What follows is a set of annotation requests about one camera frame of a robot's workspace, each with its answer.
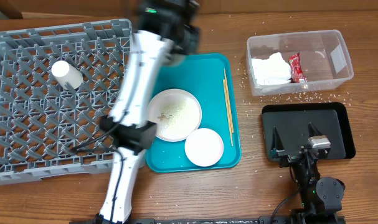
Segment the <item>white napkin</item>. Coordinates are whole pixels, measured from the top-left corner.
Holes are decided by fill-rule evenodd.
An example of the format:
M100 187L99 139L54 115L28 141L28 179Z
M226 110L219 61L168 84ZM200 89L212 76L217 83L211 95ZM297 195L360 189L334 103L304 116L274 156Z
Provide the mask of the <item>white napkin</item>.
M277 52L268 59L251 59L253 75L257 85L282 85L291 82L291 67Z

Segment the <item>red snack wrapper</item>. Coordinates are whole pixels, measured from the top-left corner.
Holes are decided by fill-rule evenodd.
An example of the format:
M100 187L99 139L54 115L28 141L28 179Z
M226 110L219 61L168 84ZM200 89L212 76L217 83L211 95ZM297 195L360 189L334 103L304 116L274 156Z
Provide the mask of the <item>red snack wrapper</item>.
M288 61L291 69L291 79L293 83L304 83L307 79L302 71L300 53L294 54Z

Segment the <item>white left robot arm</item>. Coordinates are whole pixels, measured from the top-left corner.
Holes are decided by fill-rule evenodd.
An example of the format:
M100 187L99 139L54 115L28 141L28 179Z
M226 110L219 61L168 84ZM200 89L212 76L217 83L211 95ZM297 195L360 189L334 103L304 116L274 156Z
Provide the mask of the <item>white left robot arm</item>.
M96 223L128 223L138 169L155 139L156 125L147 119L147 106L160 68L197 50L199 28L191 22L198 3L143 1L138 26L118 98L100 128L113 143L113 167L106 198Z

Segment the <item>white cup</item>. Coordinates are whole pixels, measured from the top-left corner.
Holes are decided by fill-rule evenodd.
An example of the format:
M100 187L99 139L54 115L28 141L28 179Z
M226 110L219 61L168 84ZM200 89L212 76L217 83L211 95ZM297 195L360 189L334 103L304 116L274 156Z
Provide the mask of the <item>white cup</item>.
M51 67L51 73L63 89L67 89L68 83L73 89L77 89L83 82L83 75L66 61L56 61Z

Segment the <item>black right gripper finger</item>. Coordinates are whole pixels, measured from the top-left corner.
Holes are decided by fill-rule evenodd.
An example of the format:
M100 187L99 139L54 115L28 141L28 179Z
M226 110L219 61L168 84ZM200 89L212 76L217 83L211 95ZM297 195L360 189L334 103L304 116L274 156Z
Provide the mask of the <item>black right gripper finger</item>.
M272 151L274 152L284 152L284 146L280 139L280 135L276 127L273 128L273 139L272 139Z
M308 132L311 138L320 137L323 135L321 131L312 122L308 123Z

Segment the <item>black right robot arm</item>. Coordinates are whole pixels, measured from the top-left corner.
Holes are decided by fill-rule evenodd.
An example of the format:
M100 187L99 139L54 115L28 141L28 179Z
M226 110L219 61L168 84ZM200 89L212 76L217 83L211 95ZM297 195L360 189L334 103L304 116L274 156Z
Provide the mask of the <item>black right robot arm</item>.
M288 167L298 190L282 201L273 211L270 223L275 222L276 213L291 198L300 195L302 208L291 211L291 223L338 223L336 215L342 209L344 182L333 177L321 177L317 162L328 157L331 142L313 123L308 124L308 143L295 152L286 152L277 128L273 128L270 155L278 159L279 167Z

